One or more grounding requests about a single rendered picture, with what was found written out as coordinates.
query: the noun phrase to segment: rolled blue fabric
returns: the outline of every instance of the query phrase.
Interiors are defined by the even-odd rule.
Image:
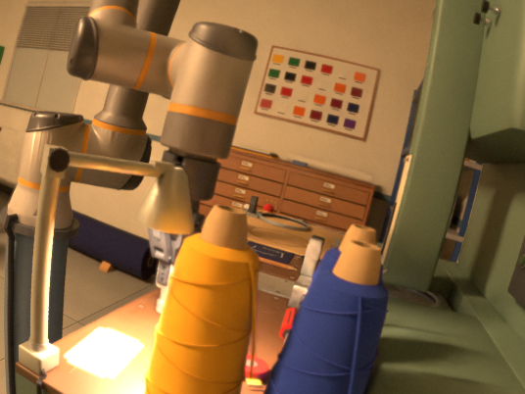
[[[385,322],[388,291],[332,273],[341,252],[319,263],[266,394],[362,394]]]

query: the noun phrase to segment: green metal column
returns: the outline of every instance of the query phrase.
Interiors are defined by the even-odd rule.
[[[385,255],[388,283],[428,290],[463,168],[483,28],[480,0],[437,0],[412,161]]]

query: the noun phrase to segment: color swatch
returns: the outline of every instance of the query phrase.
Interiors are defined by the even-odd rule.
[[[379,70],[273,46],[256,114],[365,140]]]

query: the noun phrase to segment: yellow thread spool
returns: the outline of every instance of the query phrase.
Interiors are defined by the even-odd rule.
[[[184,240],[155,330],[146,393],[240,393],[258,270],[248,245],[224,248],[201,234]]]

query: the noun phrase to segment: tiled floor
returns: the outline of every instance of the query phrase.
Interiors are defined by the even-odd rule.
[[[0,210],[9,197],[0,192]],[[4,326],[4,277],[7,234],[0,229],[0,326]],[[64,336],[156,289],[155,277],[144,281],[121,271],[104,273],[99,262],[68,251],[64,295]],[[6,393],[4,333],[0,338],[0,394]]]

